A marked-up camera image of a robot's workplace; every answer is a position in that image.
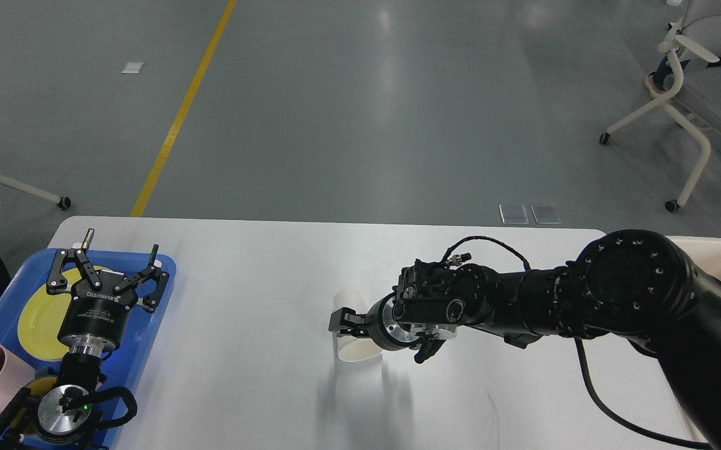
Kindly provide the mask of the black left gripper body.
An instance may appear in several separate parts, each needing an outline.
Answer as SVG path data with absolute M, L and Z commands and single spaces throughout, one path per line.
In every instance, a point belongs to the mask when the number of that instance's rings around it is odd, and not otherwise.
M 101 351 L 121 347 L 133 295 L 112 296 L 83 289 L 71 291 L 71 302 L 60 325 L 57 339 L 69 348 L 97 344 Z

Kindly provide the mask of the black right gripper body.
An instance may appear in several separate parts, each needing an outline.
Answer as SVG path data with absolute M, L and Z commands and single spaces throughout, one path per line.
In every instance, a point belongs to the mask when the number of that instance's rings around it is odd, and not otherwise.
M 395 294 L 388 294 L 375 302 L 366 314 L 366 333 L 384 351 L 417 348 L 420 337 L 393 319 Z

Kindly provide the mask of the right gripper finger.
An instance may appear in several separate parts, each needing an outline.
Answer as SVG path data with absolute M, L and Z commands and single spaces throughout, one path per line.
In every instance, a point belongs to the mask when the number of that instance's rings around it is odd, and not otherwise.
M 413 359 L 417 364 L 423 364 L 429 358 L 434 356 L 440 348 L 446 343 L 446 339 L 438 339 L 437 337 L 424 337 L 418 346 Z
M 370 338 L 366 314 L 357 313 L 354 309 L 337 309 L 331 313 L 329 333 L 339 337 Z

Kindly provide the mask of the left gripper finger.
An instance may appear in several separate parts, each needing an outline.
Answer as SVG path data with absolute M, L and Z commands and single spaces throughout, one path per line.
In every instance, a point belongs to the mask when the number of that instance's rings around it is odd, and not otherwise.
M 157 256 L 158 244 L 155 243 L 149 253 L 148 265 L 113 287 L 117 304 L 126 309 L 140 308 L 148 313 L 155 313 L 171 279 L 171 275 L 164 271 L 162 264 L 158 262 Z M 143 297 L 138 296 L 137 288 L 147 282 L 154 282 L 154 291 Z
M 69 282 L 66 276 L 63 276 L 63 271 L 65 271 L 65 267 L 69 263 L 76 267 L 80 277 L 79 281 L 85 282 L 88 285 L 89 291 L 98 293 L 98 291 L 102 290 L 102 279 L 88 258 L 88 249 L 93 241 L 93 237 L 94 229 L 89 228 L 80 245 L 55 251 L 51 267 L 49 268 L 48 279 L 46 280 L 46 293 L 71 293 L 76 282 Z

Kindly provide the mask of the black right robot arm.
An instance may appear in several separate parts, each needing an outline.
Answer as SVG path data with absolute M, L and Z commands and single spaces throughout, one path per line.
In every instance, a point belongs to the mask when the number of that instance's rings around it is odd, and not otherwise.
M 384 351 L 415 350 L 418 364 L 462 326 L 521 349 L 544 336 L 571 338 L 588 395 L 612 421 L 656 441 L 721 449 L 721 280 L 671 239 L 643 229 L 615 231 L 553 269 L 534 269 L 517 254 L 523 271 L 510 273 L 471 263 L 471 254 L 456 249 L 404 267 L 366 313 L 337 309 L 329 331 L 369 339 Z M 658 361 L 704 442 L 652 432 L 606 407 L 583 342 L 609 334 Z

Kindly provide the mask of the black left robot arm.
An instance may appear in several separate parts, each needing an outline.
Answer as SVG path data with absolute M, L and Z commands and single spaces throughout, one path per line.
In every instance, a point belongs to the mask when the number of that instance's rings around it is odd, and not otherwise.
M 92 239 L 29 257 L 0 298 L 0 449 L 105 448 L 137 415 L 176 266 Z

